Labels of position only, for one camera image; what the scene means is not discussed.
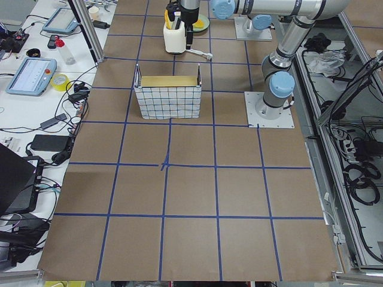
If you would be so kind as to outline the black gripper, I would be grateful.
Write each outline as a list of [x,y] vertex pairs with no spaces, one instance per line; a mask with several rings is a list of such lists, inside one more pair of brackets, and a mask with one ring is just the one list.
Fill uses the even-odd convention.
[[171,22],[175,19],[175,12],[181,13],[181,21],[186,26],[186,50],[190,50],[193,43],[193,24],[199,17],[200,0],[169,1],[166,6],[168,17]]

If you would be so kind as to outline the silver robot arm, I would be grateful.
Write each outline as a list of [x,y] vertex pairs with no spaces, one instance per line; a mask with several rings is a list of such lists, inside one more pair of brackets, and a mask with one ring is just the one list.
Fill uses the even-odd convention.
[[271,24],[272,16],[269,14],[256,14],[252,17],[248,16],[243,26],[246,39],[253,41],[271,41]]
[[271,14],[292,16],[293,19],[275,51],[262,63],[266,91],[255,105],[262,118],[274,120],[285,109],[295,81],[288,73],[297,49],[317,20],[332,18],[342,12],[349,1],[212,1],[211,9],[218,19],[228,19],[233,14]]

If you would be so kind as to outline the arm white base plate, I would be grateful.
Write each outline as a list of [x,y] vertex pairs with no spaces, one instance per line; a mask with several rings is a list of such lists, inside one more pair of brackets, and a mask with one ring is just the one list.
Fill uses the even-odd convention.
[[235,17],[236,39],[243,41],[271,41],[270,26],[272,16],[269,14],[257,14],[249,17]]
[[293,129],[294,122],[286,99],[279,108],[271,108],[263,101],[263,92],[246,91],[245,106],[250,128]]

